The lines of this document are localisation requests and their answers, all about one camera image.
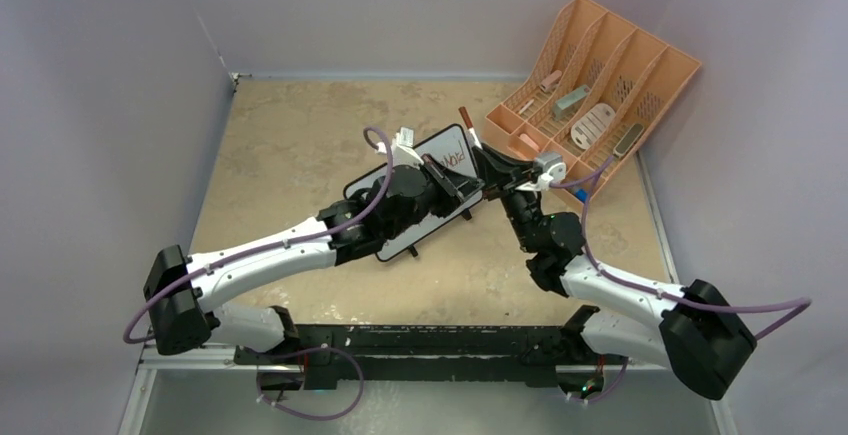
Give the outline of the black-framed whiteboard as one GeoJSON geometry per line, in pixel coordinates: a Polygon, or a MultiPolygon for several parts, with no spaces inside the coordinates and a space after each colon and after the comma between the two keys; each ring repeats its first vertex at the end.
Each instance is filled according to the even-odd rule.
{"type": "MultiPolygon", "coordinates": [[[[466,139],[464,129],[459,124],[449,125],[423,141],[416,142],[414,149],[421,156],[431,155],[436,162],[455,174],[467,177],[477,176],[471,157],[471,146],[466,139]]],[[[383,177],[384,173],[385,164],[382,164],[352,180],[344,187],[343,197],[348,198],[359,189],[370,188],[376,180],[383,177]]],[[[408,252],[416,243],[435,233],[453,219],[470,220],[471,209],[483,200],[482,192],[480,189],[471,192],[466,188],[462,188],[462,192],[466,195],[465,200],[450,215],[443,218],[427,215],[419,224],[413,225],[397,238],[387,241],[375,257],[381,262],[388,262],[408,252]]]]}

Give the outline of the white whiteboard marker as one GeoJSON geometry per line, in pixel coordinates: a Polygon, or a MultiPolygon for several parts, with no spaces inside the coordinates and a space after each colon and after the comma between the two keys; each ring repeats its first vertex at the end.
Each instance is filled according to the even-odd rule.
{"type": "Polygon", "coordinates": [[[467,133],[468,133],[468,137],[469,137],[469,143],[473,147],[481,148],[482,144],[481,144],[481,141],[480,141],[480,139],[479,139],[479,137],[476,133],[476,130],[473,127],[468,127],[467,133]]]}

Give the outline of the brown marker cap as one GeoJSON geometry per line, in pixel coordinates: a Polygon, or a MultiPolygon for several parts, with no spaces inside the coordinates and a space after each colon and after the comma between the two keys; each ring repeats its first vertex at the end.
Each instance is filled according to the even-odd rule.
{"type": "Polygon", "coordinates": [[[471,130],[473,128],[473,122],[472,122],[471,117],[470,117],[470,115],[467,111],[467,108],[465,106],[460,106],[458,108],[458,111],[459,111],[459,114],[460,114],[466,128],[468,130],[471,130]]]}

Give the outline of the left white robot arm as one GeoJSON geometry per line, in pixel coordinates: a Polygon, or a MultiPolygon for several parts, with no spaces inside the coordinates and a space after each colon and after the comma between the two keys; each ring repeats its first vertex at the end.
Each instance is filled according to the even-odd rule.
{"type": "Polygon", "coordinates": [[[428,217],[451,218],[482,186],[482,179],[432,160],[398,165],[316,216],[252,243],[194,256],[178,245],[161,249],[143,288],[158,353],[181,354],[233,336],[272,363],[289,362],[298,337],[288,312],[240,310],[232,299],[287,276],[374,255],[428,217]]]}

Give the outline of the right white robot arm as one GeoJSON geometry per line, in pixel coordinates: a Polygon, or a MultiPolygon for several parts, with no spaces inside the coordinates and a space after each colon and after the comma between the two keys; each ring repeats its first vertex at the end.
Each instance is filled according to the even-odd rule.
{"type": "Polygon", "coordinates": [[[526,266],[536,285],[594,304],[582,324],[561,336],[569,359],[634,358],[671,370],[703,398],[725,396],[758,342],[714,285],[663,283],[594,259],[577,214],[542,210],[534,183],[557,154],[518,160],[486,144],[471,153],[484,198],[501,202],[521,250],[531,256],[526,266]]]}

